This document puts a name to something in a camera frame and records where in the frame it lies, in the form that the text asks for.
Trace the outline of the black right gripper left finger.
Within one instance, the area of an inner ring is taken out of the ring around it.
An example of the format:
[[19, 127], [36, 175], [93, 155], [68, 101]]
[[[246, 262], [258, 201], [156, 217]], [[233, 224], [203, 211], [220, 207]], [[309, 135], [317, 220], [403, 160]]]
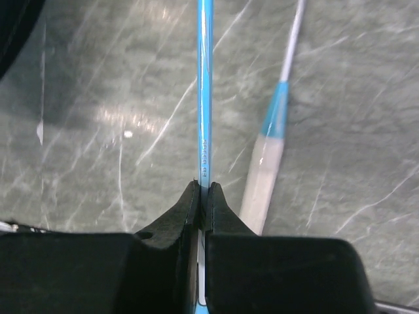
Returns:
[[2, 313], [194, 313], [200, 187], [135, 233], [1, 224]]

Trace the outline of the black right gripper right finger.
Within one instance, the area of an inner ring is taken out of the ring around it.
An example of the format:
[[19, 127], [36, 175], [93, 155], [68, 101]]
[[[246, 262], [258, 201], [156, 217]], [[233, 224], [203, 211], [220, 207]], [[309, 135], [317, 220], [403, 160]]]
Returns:
[[343, 239], [259, 236], [213, 183], [206, 209], [210, 313], [375, 313], [354, 247]]

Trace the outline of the blue badminton racket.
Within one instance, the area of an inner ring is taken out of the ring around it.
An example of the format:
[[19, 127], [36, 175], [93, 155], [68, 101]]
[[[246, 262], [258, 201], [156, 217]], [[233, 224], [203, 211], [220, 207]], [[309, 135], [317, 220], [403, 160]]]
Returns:
[[283, 156], [289, 76], [305, 7], [305, 0], [297, 1], [297, 9], [289, 31], [280, 78], [253, 147], [246, 187], [242, 198], [239, 217], [258, 236], [262, 234], [264, 229]]
[[213, 1], [197, 2], [198, 183], [200, 222], [196, 313], [208, 313], [205, 297], [205, 214], [211, 186]]

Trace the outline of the blue sport racket bag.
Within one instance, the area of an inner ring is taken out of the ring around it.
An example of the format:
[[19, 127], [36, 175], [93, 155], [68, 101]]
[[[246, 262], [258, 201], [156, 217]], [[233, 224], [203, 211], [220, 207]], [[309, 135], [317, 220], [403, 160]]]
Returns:
[[44, 0], [1, 0], [1, 78], [26, 43]]

